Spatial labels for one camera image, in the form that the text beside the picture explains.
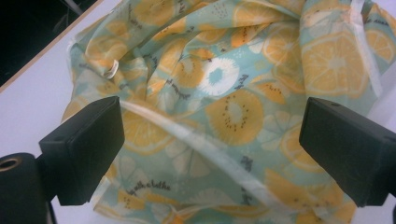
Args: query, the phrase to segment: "white surface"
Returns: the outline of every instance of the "white surface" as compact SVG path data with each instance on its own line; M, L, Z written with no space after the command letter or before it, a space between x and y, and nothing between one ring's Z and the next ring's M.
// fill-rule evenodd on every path
M75 34L106 15L120 0L104 0L83 21L74 27L12 85L0 93L0 157L11 153L29 152L40 155L38 142L59 126L70 101L73 85L67 68L67 46ZM394 0L377 0L382 8L396 17ZM371 118L396 132L396 63L383 76L385 89ZM61 207L52 201L60 224L115 223L92 211L90 204ZM392 223L391 210L396 200L389 197L382 207L358 209L353 223Z

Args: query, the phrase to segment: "fruit pattern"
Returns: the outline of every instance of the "fruit pattern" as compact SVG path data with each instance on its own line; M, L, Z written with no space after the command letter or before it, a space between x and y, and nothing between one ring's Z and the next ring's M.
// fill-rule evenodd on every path
M122 109L125 144L95 210L136 223L350 222L356 206L298 142L308 96L365 115L395 61L396 21L350 2L123 0L78 34L64 119L110 95L135 108Z

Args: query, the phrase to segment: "metal ring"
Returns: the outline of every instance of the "metal ring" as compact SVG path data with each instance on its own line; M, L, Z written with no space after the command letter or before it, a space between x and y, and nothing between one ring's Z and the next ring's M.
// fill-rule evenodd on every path
M21 164L21 162L21 157L14 157L4 161L0 161L0 172L11 170Z

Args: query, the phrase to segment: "citrus print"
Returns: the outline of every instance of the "citrus print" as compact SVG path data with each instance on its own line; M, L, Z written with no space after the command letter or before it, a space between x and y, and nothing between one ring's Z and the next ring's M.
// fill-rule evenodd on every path
M179 175L203 177L209 175L213 168L204 157L181 141L173 141L164 151L172 159Z
M204 65L205 75L198 90L212 96L220 96L231 89L239 76L236 61L215 58Z
M200 47L189 50L189 55L197 57L201 60L211 60L216 57L210 47Z
M283 134L303 120L302 116L291 115L285 111L276 111L274 115L264 118L264 127L257 135L264 150L279 149Z
M113 21L106 25L107 30L113 35L124 39L129 39L131 34L128 32L128 26L125 21Z
M300 54L299 27L296 26L296 22L272 25L270 34L264 41L262 53L275 65L298 59L296 55Z
M271 26L270 31L262 54L275 64L273 76L292 91L304 93L298 26L295 22L280 22Z
M163 56L159 61L158 67L164 72L172 74L186 44L187 40L184 38L178 38L168 43L164 47Z
M367 42L372 51L385 60L387 63L392 63L395 54L396 46L387 34L380 30L368 30L366 32Z
M85 53L94 60L110 61L119 60L128 51L127 46L121 40L109 35L91 39Z
M241 2L233 10L233 25L235 27L270 24L284 18L284 14L264 3Z
M133 11L139 21L162 26L174 16L174 1L145 0L137 4Z
M291 56L290 63L282 63L271 70L274 78L295 93L305 93L304 73L300 56Z
M307 172L324 172L299 143L301 123L288 130L282 137L280 149L289 161Z
M78 96L71 100L66 110L64 111L64 115L62 116L62 120L66 120L71 118L73 115L77 114L85 105L88 104L88 101L82 97Z
M147 97L146 101L151 105L157 105L158 102L158 94L160 90L163 89L166 83L166 79L157 77L155 73L151 76L151 79L148 81L147 88Z
M341 205L340 208L336 209L336 211L332 213L332 216L328 217L328 219L317 217L313 210L309 210L308 212L299 214L297 216L296 224L325 224L330 222L351 223L352 218L350 217L350 214L353 214L355 210L356 205L353 202L346 203Z
M122 120L125 134L124 146L139 155L152 155L173 140L173 137L164 129L132 112L124 112Z
M176 21L175 23L170 24L169 26L165 27L159 33L157 33L152 39L160 41L163 38L166 38L169 35L179 34L186 30L186 18L181 18L180 20Z
M174 207L162 203L153 204L151 212L156 221L162 224L183 224L195 214L195 211L179 213Z
M211 24L202 24L198 26L198 29L201 31L195 38L206 44L213 44L216 41L220 40L228 29L219 29Z
M133 223L350 222L356 206L299 134L310 96L367 114L396 60L396 20L357 6L122 0L79 33L64 119L117 95L125 135L95 210Z
M245 26L237 28L231 35L231 46L238 48L252 40L260 31L260 26Z
M318 38L304 47L302 55L307 93L357 98L366 90L368 72L352 34Z

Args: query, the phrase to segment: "black clamp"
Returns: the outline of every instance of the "black clamp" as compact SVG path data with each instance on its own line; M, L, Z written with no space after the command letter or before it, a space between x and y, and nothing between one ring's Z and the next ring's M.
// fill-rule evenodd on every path
M95 101L44 137L42 154L0 159L1 223L56 223L50 201L88 202L124 142L118 97Z
M309 98L300 144L357 206L396 196L396 134L390 130L337 103Z

